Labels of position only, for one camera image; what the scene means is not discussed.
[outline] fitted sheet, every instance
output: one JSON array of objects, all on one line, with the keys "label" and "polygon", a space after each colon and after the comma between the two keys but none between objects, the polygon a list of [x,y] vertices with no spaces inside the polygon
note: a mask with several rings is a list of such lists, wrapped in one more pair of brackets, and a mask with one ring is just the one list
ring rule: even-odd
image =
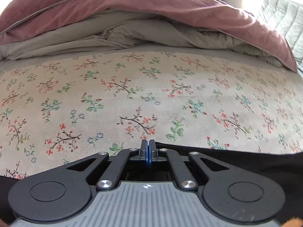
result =
[{"label": "fitted sheet", "polygon": [[232,51],[146,44],[0,61],[0,174],[36,174],[141,139],[302,151],[302,78]]}]

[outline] bed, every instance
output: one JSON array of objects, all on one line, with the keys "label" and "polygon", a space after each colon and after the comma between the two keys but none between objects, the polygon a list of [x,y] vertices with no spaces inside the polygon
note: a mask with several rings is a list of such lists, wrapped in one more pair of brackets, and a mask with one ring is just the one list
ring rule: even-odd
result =
[{"label": "bed", "polygon": [[302,151],[303,81],[284,37],[218,0],[180,0],[178,11],[176,0],[124,1],[26,10],[15,0],[3,12],[1,175],[22,179],[141,139]]}]

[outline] triangular cutout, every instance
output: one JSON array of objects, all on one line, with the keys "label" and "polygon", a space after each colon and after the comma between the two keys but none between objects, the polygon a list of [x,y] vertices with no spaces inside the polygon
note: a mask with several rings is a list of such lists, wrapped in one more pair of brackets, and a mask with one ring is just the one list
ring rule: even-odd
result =
[{"label": "triangular cutout", "polygon": [[204,162],[204,164],[211,169],[213,172],[218,172],[218,171],[224,171],[224,170],[228,170],[227,167],[222,166],[220,164],[217,164],[216,162],[213,162],[209,159],[206,158],[201,158],[201,160]]}]

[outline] logo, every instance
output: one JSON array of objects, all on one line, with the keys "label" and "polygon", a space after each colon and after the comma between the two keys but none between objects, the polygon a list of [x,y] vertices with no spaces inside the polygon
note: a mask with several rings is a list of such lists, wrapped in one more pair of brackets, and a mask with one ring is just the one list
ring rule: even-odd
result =
[{"label": "logo", "polygon": [[152,187],[152,185],[150,185],[150,184],[144,184],[142,187],[145,188],[145,189],[150,189]]}]

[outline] circular cap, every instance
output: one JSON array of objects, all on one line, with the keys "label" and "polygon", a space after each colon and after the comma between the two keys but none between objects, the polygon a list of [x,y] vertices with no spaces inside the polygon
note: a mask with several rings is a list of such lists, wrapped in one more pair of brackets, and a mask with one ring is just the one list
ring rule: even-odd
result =
[{"label": "circular cap", "polygon": [[100,188],[109,188],[111,186],[113,186],[113,182],[112,181],[109,181],[109,180],[101,180],[98,182],[98,186]]},{"label": "circular cap", "polygon": [[42,182],[32,187],[29,193],[37,201],[51,202],[61,198],[65,191],[66,187],[61,183]]},{"label": "circular cap", "polygon": [[238,182],[229,186],[229,195],[237,201],[255,202],[264,195],[263,189],[254,183]]},{"label": "circular cap", "polygon": [[196,186],[196,183],[194,181],[187,180],[187,181],[183,181],[181,183],[181,186],[183,188],[186,188],[186,189],[191,189],[191,188],[194,188]]}]

